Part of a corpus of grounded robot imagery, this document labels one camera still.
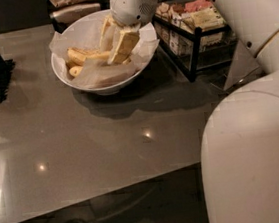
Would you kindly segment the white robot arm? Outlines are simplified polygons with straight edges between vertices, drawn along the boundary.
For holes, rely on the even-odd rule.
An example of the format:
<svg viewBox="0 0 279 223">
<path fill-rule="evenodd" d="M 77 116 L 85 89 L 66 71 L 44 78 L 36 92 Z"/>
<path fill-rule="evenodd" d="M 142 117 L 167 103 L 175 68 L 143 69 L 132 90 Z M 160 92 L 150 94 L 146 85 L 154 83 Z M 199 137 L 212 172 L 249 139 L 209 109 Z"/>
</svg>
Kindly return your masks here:
<svg viewBox="0 0 279 223">
<path fill-rule="evenodd" d="M 279 0 L 211 0 L 265 76 L 222 100 L 203 131 L 209 223 L 279 223 Z"/>
</svg>

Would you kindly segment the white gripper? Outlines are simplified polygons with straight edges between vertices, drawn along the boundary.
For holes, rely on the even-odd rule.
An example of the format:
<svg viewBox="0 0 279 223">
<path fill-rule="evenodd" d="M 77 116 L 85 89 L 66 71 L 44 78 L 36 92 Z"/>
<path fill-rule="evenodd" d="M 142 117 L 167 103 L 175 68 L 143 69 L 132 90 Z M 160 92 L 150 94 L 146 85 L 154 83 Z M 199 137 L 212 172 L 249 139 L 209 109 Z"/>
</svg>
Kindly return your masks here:
<svg viewBox="0 0 279 223">
<path fill-rule="evenodd" d="M 99 43 L 101 51 L 111 51 L 108 58 L 110 65 L 123 63 L 140 38 L 137 27 L 117 29 L 118 24 L 149 23 L 155 14 L 157 0 L 110 0 L 109 7 L 111 15 L 108 14 L 103 21 Z"/>
</svg>

